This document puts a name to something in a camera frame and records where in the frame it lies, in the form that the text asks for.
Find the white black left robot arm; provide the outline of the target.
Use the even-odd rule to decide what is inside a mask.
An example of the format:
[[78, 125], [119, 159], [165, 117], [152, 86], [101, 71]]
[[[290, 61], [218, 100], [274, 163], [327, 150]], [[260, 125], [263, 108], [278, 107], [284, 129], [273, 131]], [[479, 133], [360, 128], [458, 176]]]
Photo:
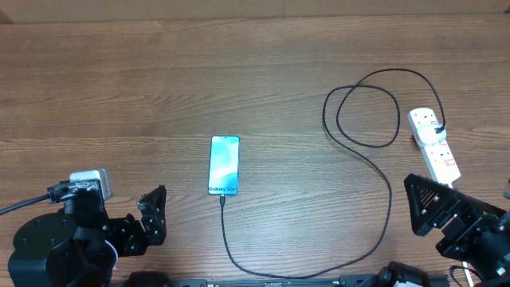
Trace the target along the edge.
[[14, 235], [8, 271], [16, 286], [107, 286], [122, 257], [141, 256], [167, 236], [167, 190], [160, 185], [137, 202], [132, 214], [110, 218], [100, 180], [64, 181], [49, 187], [55, 213], [25, 223]]

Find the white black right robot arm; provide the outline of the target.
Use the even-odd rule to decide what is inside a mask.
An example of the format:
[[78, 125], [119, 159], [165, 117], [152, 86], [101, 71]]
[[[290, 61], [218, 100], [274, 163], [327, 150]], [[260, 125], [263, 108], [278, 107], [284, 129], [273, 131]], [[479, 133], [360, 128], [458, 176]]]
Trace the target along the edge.
[[509, 212], [421, 175], [404, 180], [411, 228], [425, 237], [433, 228], [445, 258], [465, 261], [480, 286], [509, 285]]

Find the Samsung Galaxy smartphone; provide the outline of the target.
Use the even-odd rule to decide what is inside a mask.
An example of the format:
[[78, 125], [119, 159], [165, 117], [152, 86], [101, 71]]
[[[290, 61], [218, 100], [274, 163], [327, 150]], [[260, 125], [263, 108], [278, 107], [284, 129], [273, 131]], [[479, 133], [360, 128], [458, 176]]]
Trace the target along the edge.
[[240, 138], [213, 136], [207, 191], [209, 195], [235, 196], [239, 187]]

